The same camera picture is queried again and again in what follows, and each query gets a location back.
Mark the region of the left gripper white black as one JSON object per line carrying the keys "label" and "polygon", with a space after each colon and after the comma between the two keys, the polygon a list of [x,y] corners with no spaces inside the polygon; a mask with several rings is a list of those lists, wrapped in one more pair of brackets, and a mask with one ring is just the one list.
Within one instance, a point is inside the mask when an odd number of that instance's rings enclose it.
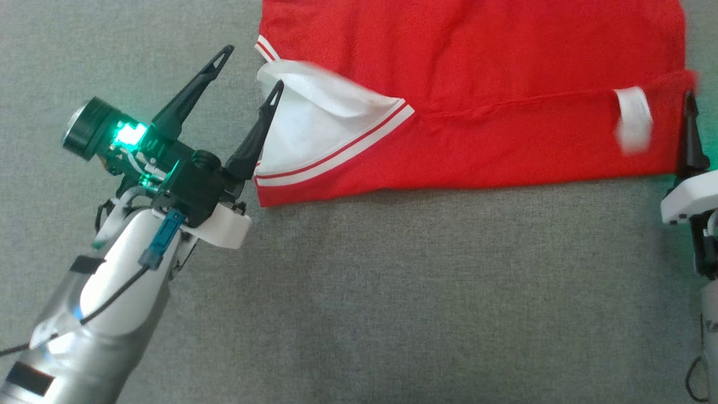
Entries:
{"label": "left gripper white black", "polygon": [[150,125],[97,97],[77,110],[62,146],[82,159],[98,158],[112,176],[122,176],[118,197],[151,199],[164,214],[177,210],[186,231],[211,245],[236,250],[250,220],[239,202],[254,176],[284,82],[278,80],[258,110],[258,120],[226,163],[213,153],[180,141],[186,118],[217,79],[235,47],[222,48],[155,116]]}

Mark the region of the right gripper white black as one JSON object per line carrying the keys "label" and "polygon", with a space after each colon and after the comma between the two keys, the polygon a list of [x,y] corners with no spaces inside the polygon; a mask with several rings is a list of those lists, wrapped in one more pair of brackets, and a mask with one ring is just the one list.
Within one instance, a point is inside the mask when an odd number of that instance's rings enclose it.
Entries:
{"label": "right gripper white black", "polygon": [[663,223],[687,223],[691,229],[693,266],[698,274],[716,279],[717,172],[703,153],[697,126],[697,100],[684,94],[680,123],[678,175],[698,175],[680,182],[661,201]]}

